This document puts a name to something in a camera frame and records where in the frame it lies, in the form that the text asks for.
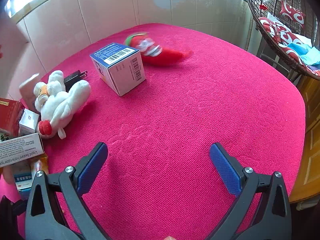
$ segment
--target table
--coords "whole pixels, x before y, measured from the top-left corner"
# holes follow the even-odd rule
[[[99,78],[89,54],[141,31],[194,53],[174,66],[145,65],[147,79],[119,97]],[[147,24],[98,41],[57,69],[65,76],[88,70],[92,93],[65,128],[67,138],[44,141],[50,172],[75,165],[99,141],[108,145],[108,159],[83,198],[113,240],[205,239],[234,200],[209,158],[214,142],[244,167],[280,171],[290,193],[303,150],[302,97],[241,48],[186,28]]]

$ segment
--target black power adapter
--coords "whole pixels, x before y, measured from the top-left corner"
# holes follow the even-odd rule
[[[73,72],[71,75],[68,75],[63,79],[63,82],[66,86],[66,92],[69,92],[70,88],[77,83],[79,80],[84,79],[88,75],[87,71],[80,73],[80,70]]]

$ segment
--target wooden cabinet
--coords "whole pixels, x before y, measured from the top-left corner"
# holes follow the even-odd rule
[[[303,78],[298,89],[306,105],[306,135],[300,168],[290,202],[320,193],[320,81]]]

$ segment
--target silver screw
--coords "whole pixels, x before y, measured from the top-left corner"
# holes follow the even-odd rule
[[[245,167],[244,170],[246,173],[253,173],[253,168],[251,167]]]
[[[43,171],[37,171],[36,176],[41,177],[43,175]]]
[[[278,177],[278,178],[281,178],[281,177],[282,177],[282,174],[281,174],[279,171],[276,171],[276,172],[275,172],[275,176]]]
[[[64,170],[66,173],[70,173],[71,171],[73,171],[73,167],[72,166],[68,166],[65,168]]]

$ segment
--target barcode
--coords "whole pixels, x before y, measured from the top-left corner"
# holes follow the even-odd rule
[[[134,51],[134,49],[125,48],[125,49],[123,49],[121,51],[118,51],[117,53],[113,54],[112,56],[106,58],[104,60],[104,62],[110,65],[113,62],[115,62],[116,60],[127,56],[128,54],[130,54],[133,51]]]
[[[136,57],[132,60],[132,66],[133,66],[134,74],[136,75],[136,79],[137,81],[139,81],[142,77],[141,77],[139,63]]]

